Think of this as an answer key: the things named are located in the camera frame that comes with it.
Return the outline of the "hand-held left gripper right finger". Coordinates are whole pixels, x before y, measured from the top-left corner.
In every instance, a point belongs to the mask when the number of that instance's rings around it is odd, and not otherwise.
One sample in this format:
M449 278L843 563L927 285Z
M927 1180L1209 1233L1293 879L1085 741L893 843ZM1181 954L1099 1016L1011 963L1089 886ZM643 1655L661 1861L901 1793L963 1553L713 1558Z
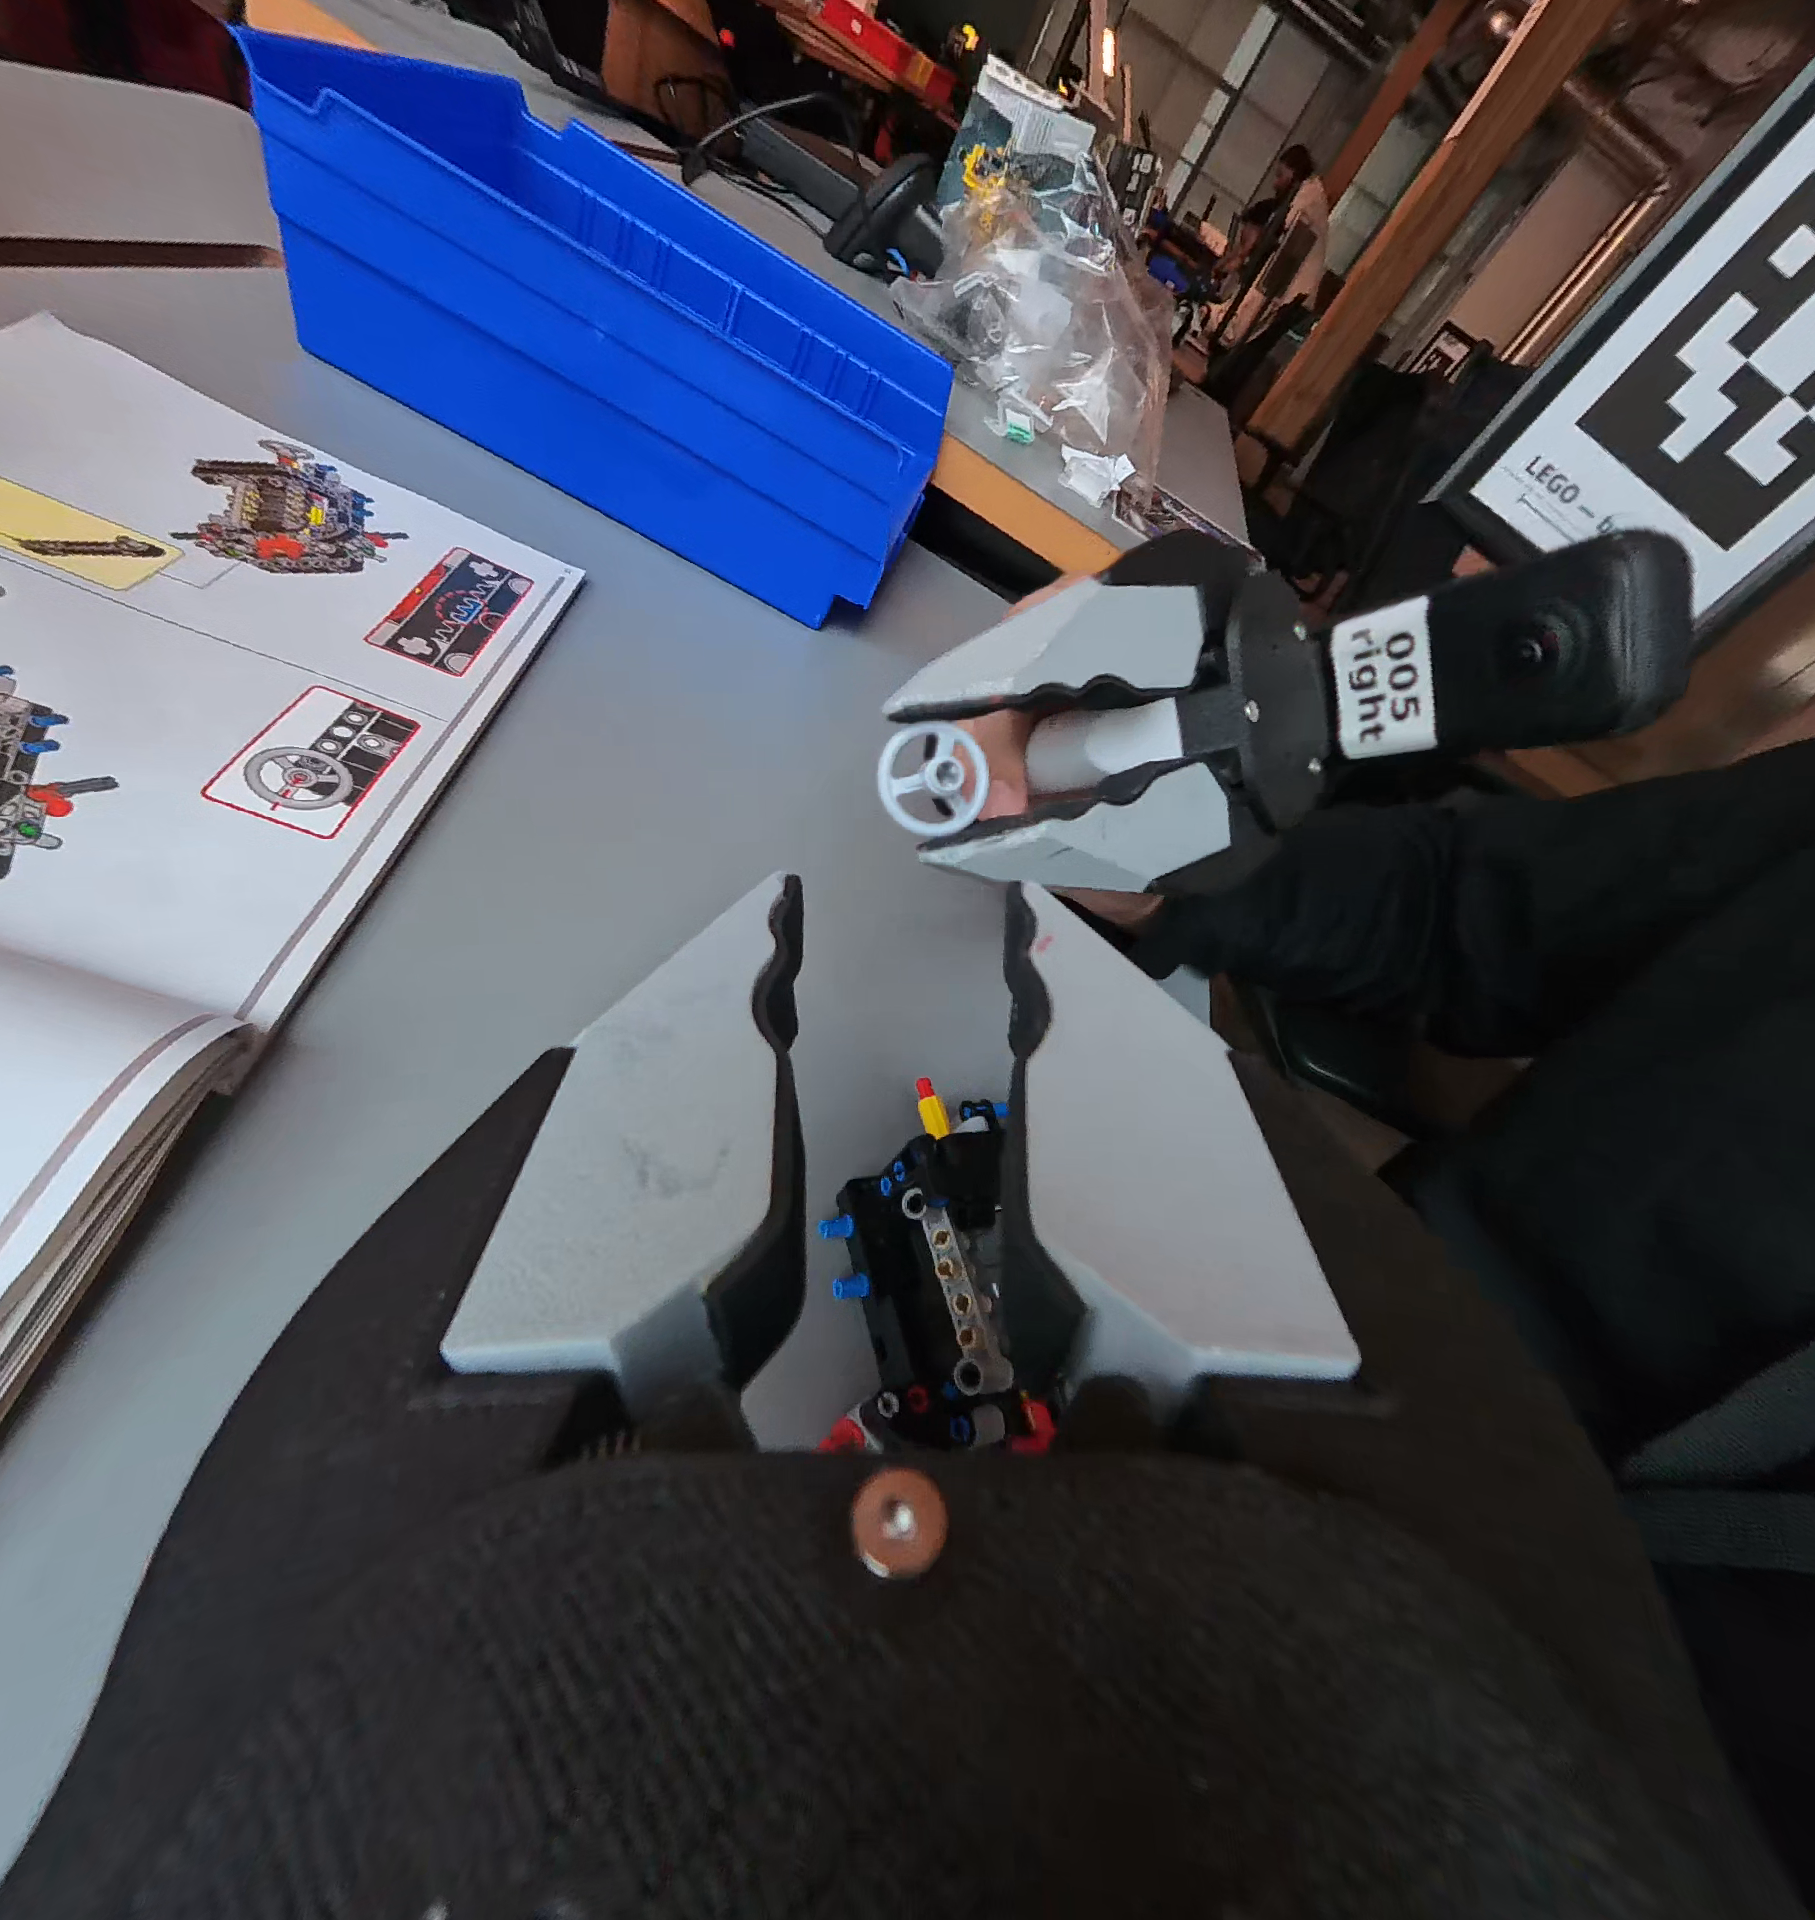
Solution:
M1007 889L1001 1299L1015 1376L1347 1383L1359 1349L1229 1048L1033 884Z

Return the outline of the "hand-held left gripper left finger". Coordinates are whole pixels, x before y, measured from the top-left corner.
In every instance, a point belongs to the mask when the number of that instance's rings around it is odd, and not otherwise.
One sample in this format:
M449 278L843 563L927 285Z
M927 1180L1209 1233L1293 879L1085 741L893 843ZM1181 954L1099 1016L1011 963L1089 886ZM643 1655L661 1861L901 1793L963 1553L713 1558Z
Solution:
M579 1031L439 1354L629 1412L745 1387L805 1298L803 889L771 874Z

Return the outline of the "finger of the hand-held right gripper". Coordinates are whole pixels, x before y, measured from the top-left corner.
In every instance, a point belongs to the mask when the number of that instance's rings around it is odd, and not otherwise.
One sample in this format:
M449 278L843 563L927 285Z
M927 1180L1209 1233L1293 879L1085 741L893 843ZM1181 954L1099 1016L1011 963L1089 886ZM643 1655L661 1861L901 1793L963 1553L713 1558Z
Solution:
M1195 586L1075 581L929 660L881 712L907 723L1141 705L1195 684L1205 639L1205 600Z
M917 858L985 881L1145 895L1243 837L1245 804L1231 783L1203 762L1169 762L923 840Z

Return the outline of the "grey lego steering wheel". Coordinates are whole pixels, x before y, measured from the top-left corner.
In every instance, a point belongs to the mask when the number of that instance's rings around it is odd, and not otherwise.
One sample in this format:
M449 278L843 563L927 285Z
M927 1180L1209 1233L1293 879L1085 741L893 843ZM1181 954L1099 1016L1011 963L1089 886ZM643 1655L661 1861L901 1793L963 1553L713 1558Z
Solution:
M951 722L895 730L875 763L875 792L885 815L925 841L971 827L981 818L989 787L985 750Z

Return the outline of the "black lego car model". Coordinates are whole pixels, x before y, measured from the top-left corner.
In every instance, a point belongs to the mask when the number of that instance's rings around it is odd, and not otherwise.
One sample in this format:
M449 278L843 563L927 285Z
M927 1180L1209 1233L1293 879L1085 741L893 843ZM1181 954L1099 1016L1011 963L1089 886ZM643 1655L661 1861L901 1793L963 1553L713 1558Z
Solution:
M845 1272L829 1292L859 1310L877 1383L823 1433L819 1451L1047 1451L1063 1389L1015 1355L1001 1284L1005 1101L955 1113L915 1081L919 1131L837 1189L817 1224Z

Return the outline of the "person's right forearm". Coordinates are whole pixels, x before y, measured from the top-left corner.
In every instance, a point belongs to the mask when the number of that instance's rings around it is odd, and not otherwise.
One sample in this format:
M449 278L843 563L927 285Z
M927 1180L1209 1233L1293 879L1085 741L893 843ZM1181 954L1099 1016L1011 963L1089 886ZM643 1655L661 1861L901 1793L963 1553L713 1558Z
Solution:
M1339 806L1159 903L1131 957L1531 1054L1647 970L1705 1003L1815 970L1815 735L1579 798Z

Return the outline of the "lego instruction booklet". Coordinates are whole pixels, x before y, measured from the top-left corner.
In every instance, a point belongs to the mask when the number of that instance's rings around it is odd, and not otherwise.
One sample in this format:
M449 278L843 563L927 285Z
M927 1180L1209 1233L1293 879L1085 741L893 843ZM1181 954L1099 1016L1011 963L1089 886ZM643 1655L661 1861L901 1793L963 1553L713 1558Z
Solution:
M0 327L0 1433L583 569Z

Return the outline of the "white marker tag board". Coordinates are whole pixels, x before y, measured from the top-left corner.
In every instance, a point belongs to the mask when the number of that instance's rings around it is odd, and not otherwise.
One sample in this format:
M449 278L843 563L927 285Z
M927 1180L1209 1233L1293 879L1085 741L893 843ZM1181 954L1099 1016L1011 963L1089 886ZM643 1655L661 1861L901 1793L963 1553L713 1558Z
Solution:
M1815 562L1815 56L1427 502L1493 563L1675 539L1701 648Z

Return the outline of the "black barcode scanner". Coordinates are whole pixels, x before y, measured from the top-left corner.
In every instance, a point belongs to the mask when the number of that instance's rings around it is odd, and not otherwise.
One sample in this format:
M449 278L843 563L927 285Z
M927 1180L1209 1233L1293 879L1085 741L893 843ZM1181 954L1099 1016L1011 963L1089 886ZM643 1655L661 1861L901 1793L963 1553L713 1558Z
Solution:
M897 155L855 192L823 233L835 261L881 279L939 276L945 244L933 211L941 163L929 154Z

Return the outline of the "blue plastic bin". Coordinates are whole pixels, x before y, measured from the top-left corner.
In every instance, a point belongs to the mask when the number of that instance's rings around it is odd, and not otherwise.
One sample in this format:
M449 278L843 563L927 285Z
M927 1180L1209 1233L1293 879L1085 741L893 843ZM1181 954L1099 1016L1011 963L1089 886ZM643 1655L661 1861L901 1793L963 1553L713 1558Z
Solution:
M302 348L801 623L871 603L933 349L509 76L232 36Z

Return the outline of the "wooden post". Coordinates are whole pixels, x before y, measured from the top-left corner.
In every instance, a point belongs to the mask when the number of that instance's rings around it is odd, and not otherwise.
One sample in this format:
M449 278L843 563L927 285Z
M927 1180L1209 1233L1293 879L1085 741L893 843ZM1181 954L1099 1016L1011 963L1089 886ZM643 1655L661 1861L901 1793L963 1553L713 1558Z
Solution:
M1303 442L1373 334L1445 248L1617 9L1615 1L1537 1L1519 15L1481 86L1399 195L1327 315L1245 421L1245 431L1281 451Z

